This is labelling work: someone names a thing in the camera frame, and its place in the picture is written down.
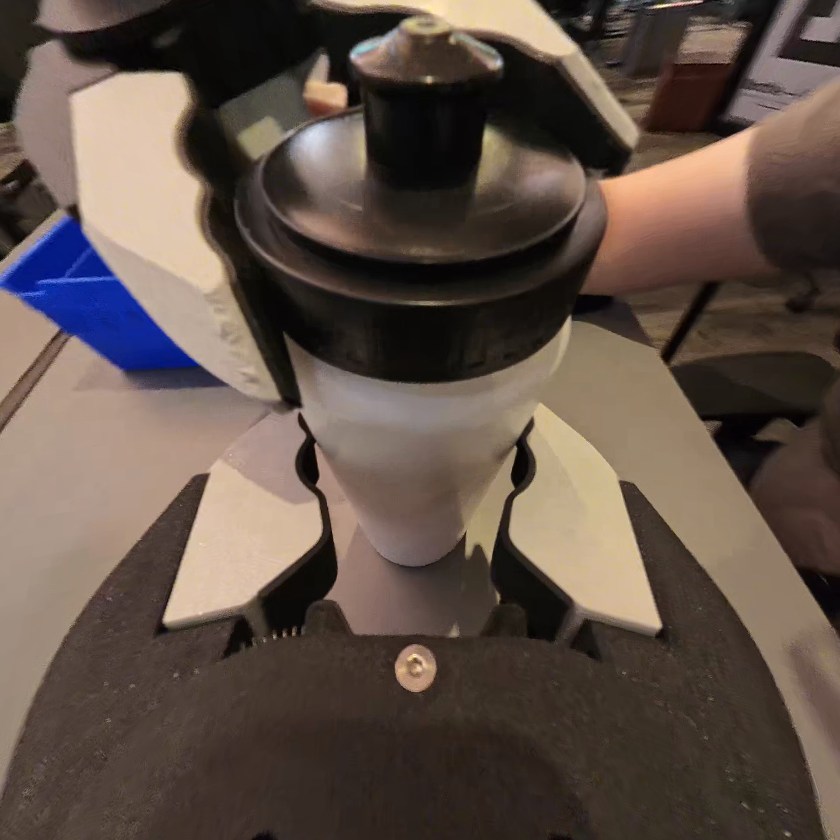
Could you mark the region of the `blue plastic bin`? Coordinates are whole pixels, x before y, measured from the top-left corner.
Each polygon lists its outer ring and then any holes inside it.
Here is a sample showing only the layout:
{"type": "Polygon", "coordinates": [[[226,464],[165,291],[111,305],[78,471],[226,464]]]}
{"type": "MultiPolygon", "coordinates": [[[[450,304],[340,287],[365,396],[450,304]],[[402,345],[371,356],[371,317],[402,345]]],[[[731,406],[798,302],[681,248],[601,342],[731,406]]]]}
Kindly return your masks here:
{"type": "Polygon", "coordinates": [[[1,286],[123,371],[197,367],[113,275],[73,217],[14,258],[1,286]]]}

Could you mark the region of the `person's right hand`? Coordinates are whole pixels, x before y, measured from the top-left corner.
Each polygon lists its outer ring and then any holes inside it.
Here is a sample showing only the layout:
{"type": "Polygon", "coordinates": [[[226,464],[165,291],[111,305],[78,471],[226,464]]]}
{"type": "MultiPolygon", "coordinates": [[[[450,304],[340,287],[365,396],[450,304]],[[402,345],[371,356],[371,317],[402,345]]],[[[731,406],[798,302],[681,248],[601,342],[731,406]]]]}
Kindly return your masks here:
{"type": "Polygon", "coordinates": [[[313,63],[303,85],[303,101],[309,116],[314,119],[343,112],[349,107],[347,87],[330,80],[329,73],[329,57],[321,54],[313,63]]]}

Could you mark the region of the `person's grey shirt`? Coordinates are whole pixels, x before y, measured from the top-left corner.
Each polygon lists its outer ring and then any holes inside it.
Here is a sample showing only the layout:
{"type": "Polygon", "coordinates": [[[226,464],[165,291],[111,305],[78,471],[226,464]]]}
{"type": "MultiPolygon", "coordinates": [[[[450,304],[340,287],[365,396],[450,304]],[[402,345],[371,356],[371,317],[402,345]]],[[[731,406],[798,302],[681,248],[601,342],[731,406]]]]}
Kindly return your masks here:
{"type": "Polygon", "coordinates": [[[839,82],[762,120],[747,179],[752,236],[774,267],[839,269],[839,82]]]}

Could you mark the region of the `brown cardboard box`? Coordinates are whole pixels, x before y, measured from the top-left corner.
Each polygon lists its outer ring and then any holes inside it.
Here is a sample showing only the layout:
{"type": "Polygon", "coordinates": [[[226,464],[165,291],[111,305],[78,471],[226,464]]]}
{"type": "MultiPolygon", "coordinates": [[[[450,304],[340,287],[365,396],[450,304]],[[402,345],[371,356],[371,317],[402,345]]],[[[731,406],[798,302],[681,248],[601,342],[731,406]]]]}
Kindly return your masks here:
{"type": "Polygon", "coordinates": [[[732,64],[671,62],[660,72],[644,118],[648,133],[699,133],[712,119],[732,64]]]}

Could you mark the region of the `black framed poster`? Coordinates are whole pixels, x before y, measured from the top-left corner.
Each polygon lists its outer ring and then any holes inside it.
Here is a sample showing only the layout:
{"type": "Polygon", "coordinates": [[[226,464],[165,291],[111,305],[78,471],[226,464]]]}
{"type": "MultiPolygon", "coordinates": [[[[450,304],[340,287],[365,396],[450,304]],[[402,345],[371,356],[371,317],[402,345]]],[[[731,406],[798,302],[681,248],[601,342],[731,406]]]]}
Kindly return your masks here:
{"type": "MultiPolygon", "coordinates": [[[[711,119],[727,138],[838,81],[838,2],[775,2],[738,58],[711,119]]],[[[792,275],[838,276],[838,270],[792,275]]]]}

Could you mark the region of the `black bottle lid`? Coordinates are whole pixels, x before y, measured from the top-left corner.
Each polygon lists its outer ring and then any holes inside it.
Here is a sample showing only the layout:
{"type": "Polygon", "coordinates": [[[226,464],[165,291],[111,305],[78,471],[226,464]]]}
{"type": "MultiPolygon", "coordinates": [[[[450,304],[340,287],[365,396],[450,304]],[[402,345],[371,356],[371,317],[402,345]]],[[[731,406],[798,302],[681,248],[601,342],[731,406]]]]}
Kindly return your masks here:
{"type": "Polygon", "coordinates": [[[459,382],[562,330],[606,229],[594,176],[502,105],[514,48],[403,15],[349,52],[360,104],[291,131],[240,182],[279,328],[343,371],[459,382]]]}

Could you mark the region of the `grey storage bin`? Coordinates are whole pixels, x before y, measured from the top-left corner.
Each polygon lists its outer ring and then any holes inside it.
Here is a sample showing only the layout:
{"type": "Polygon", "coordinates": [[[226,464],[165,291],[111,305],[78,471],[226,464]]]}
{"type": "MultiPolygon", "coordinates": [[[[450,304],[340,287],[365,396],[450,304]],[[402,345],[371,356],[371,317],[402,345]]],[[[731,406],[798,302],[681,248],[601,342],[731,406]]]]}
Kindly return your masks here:
{"type": "Polygon", "coordinates": [[[639,9],[624,42],[622,68],[631,75],[656,72],[677,51],[692,8],[692,3],[679,2],[639,9]]]}

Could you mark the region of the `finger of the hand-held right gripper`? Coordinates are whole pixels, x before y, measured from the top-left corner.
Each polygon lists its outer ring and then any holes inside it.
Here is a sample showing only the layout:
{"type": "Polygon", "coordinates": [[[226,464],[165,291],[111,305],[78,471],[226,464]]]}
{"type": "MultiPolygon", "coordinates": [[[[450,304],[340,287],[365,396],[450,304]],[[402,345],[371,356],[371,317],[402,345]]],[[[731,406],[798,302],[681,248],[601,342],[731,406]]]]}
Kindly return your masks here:
{"type": "Polygon", "coordinates": [[[154,325],[247,397],[301,396],[267,279],[235,220],[248,156],[179,70],[122,70],[49,40],[14,111],[28,160],[154,325]]]}
{"type": "Polygon", "coordinates": [[[581,48],[532,1],[313,1],[329,79],[344,85],[349,105],[360,102],[349,54],[403,19],[442,18],[496,49],[505,63],[493,96],[493,119],[520,125],[570,150],[589,171],[619,175],[639,129],[581,48]]]}

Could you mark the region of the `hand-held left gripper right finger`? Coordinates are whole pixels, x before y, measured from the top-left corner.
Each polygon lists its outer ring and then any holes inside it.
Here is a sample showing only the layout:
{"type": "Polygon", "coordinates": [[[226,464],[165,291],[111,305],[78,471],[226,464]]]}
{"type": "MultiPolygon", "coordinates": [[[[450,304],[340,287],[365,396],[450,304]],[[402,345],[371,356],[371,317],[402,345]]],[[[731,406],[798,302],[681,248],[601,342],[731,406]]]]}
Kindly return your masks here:
{"type": "Polygon", "coordinates": [[[571,644],[587,623],[663,628],[617,473],[543,404],[517,442],[490,576],[530,638],[571,644]]]}

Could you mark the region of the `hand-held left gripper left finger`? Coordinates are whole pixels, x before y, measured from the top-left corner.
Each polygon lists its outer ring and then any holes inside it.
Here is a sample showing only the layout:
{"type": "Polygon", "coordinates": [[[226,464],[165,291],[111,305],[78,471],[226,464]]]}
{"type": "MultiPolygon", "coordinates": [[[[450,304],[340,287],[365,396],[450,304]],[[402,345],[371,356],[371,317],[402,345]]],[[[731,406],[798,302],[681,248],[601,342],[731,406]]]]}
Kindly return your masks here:
{"type": "Polygon", "coordinates": [[[338,573],[316,447],[299,411],[269,413],[211,466],[162,626],[244,620],[294,635],[338,573]]]}

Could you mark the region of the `person's right forearm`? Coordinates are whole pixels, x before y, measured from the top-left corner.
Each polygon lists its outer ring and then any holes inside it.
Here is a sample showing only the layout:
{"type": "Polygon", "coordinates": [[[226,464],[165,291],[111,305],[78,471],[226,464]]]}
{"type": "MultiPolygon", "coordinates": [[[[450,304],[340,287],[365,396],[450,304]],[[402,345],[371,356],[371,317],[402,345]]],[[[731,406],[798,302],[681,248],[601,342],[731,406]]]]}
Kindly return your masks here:
{"type": "Polygon", "coordinates": [[[624,297],[773,274],[748,211],[750,152],[758,131],[601,181],[605,234],[582,292],[624,297]]]}

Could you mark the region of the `white plastic bottle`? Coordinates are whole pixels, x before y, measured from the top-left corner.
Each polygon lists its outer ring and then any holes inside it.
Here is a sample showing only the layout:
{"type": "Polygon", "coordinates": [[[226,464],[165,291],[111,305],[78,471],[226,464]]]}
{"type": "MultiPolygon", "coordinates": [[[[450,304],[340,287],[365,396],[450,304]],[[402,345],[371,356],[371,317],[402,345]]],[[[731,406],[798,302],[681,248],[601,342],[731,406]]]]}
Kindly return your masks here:
{"type": "Polygon", "coordinates": [[[378,554],[421,567],[456,546],[530,424],[571,331],[568,318],[537,353],[502,371],[423,384],[343,371],[285,338],[303,419],[378,554]]]}

